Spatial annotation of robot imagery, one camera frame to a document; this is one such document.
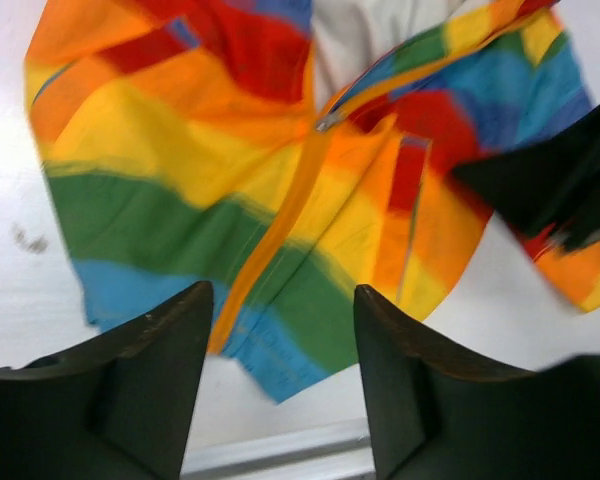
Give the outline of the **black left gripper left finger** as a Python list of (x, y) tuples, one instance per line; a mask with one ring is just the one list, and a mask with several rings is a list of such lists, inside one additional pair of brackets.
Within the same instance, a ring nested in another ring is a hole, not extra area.
[(20, 369), (0, 368), (0, 479), (176, 479), (211, 330), (198, 282)]

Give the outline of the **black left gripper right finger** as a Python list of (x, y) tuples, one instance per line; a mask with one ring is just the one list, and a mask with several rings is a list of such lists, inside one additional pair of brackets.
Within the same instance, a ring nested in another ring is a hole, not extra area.
[(538, 372), (481, 355), (367, 285), (354, 327), (380, 479), (600, 479), (600, 355)]

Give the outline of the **rainbow striped jacket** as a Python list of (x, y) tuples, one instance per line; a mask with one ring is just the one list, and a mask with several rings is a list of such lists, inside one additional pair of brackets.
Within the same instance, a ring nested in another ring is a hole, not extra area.
[(453, 167), (591, 110), (551, 1), (50, 1), (25, 66), (87, 320), (208, 281), (277, 402), (356, 363), (357, 285), (421, 321), (458, 283), (492, 212)]

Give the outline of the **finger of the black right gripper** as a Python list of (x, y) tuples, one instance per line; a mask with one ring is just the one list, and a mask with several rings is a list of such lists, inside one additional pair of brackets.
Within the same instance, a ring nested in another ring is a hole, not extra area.
[(531, 239), (600, 241), (600, 104), (553, 138), (459, 165), (453, 178)]

